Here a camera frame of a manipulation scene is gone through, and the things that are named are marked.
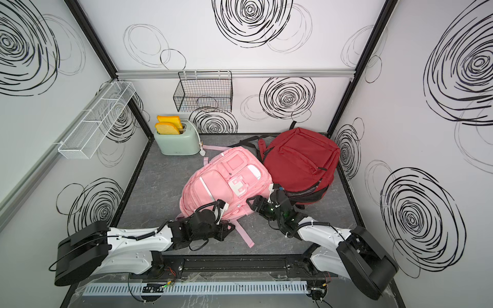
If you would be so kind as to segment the pink tape outline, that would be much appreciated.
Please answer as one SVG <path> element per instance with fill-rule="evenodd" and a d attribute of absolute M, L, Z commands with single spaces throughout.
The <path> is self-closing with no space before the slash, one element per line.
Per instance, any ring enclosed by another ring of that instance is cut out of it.
<path fill-rule="evenodd" d="M 267 168 L 243 147 L 203 147 L 220 153 L 211 160 L 205 158 L 204 166 L 196 171 L 183 188 L 179 207 L 182 217 L 188 217 L 201 205 L 221 199 L 228 206 L 222 219 L 231 222 L 248 247 L 254 242 L 238 220 L 254 211 L 247 204 L 247 199 L 257 195 L 268 198 L 273 188 L 273 180 Z"/>

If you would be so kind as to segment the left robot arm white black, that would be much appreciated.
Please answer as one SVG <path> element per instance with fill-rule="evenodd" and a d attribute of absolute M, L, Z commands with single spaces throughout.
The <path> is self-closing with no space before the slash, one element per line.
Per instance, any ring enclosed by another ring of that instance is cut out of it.
<path fill-rule="evenodd" d="M 163 252 L 187 248 L 199 240 L 223 241 L 235 228 L 209 209 L 155 228 L 122 229 L 95 222 L 59 242 L 49 270 L 58 287 L 99 274 L 140 275 L 158 267 Z"/>

